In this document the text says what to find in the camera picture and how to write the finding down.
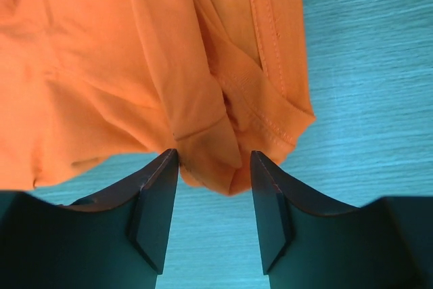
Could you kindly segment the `orange t shirt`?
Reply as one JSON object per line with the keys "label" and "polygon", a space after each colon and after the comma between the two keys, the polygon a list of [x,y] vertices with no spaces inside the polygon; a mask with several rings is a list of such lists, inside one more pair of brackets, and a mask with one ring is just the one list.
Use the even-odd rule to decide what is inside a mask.
{"label": "orange t shirt", "polygon": [[302,0],[1,0],[4,190],[174,148],[233,196],[314,121]]}

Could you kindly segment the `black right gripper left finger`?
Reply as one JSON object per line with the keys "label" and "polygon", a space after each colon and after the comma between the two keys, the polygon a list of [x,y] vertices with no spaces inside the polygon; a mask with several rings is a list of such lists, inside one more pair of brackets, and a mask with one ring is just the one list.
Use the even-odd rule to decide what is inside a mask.
{"label": "black right gripper left finger", "polygon": [[167,150],[70,205],[1,192],[2,288],[154,288],[178,181]]}

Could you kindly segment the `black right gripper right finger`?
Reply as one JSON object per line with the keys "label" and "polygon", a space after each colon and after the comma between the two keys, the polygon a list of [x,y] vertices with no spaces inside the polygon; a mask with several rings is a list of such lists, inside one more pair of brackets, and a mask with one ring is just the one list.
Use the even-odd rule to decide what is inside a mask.
{"label": "black right gripper right finger", "polygon": [[263,272],[272,288],[431,288],[432,198],[333,199],[250,158]]}

